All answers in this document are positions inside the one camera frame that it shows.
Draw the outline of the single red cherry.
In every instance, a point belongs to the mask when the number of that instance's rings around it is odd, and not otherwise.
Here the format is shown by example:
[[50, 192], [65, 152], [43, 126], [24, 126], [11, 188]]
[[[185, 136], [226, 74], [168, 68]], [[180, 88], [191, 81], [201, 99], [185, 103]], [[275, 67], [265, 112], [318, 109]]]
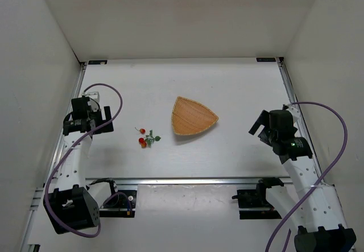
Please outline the single red cherry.
[[141, 134], [145, 134], [146, 133], [146, 130], [145, 129], [137, 129], [135, 128], [139, 133]]

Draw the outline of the cherry sprig with green leaves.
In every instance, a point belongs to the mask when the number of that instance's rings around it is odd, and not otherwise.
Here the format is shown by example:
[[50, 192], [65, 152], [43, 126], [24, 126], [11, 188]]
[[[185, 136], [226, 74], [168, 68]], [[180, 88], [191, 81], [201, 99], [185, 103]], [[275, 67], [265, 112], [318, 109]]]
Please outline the cherry sprig with green leaves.
[[144, 137], [140, 137], [138, 139], [141, 148], [151, 147], [155, 142], [161, 140], [160, 136], [154, 135], [153, 130], [150, 130], [149, 132], [146, 131], [146, 133], [143, 135]]

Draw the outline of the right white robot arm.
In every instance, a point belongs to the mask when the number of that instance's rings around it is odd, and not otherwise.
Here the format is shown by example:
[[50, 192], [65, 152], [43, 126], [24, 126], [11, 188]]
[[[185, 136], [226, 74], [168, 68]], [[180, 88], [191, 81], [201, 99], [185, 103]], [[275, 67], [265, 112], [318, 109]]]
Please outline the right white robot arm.
[[291, 106], [263, 110], [249, 131], [254, 135], [262, 129], [260, 141], [279, 157], [299, 201], [294, 201], [277, 178], [262, 179], [259, 187], [295, 235], [296, 251], [350, 251], [357, 240], [355, 232], [335, 213], [338, 198], [334, 196], [334, 187], [319, 179], [308, 141], [296, 136], [294, 124], [299, 118], [299, 111]]

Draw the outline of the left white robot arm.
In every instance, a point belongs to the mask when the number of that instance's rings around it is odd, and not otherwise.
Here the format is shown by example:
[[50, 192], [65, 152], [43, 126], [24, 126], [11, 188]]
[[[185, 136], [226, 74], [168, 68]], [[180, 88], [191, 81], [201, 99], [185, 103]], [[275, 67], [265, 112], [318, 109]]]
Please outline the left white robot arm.
[[72, 111], [63, 121], [61, 165], [47, 184], [43, 205], [57, 234], [98, 227], [100, 208], [115, 194], [117, 187], [110, 178], [86, 182], [86, 165], [93, 136], [109, 133], [113, 124], [108, 106], [100, 107], [97, 92], [71, 100]]

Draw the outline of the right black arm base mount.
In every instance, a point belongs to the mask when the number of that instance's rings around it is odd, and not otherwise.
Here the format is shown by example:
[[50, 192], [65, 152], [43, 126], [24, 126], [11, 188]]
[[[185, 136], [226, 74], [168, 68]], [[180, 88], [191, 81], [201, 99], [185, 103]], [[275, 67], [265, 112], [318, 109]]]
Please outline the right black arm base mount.
[[240, 220], [280, 220], [278, 211], [266, 200], [266, 191], [272, 187], [283, 187], [284, 183], [277, 177], [258, 180], [255, 189], [238, 189], [232, 196], [239, 207]]

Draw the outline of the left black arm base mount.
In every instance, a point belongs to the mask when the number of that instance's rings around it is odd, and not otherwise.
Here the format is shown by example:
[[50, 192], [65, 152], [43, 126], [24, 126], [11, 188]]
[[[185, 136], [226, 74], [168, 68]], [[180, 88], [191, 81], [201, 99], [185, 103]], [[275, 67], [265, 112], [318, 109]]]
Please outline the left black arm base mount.
[[118, 188], [112, 178], [102, 178], [86, 185], [99, 206], [100, 217], [134, 218], [137, 190]]

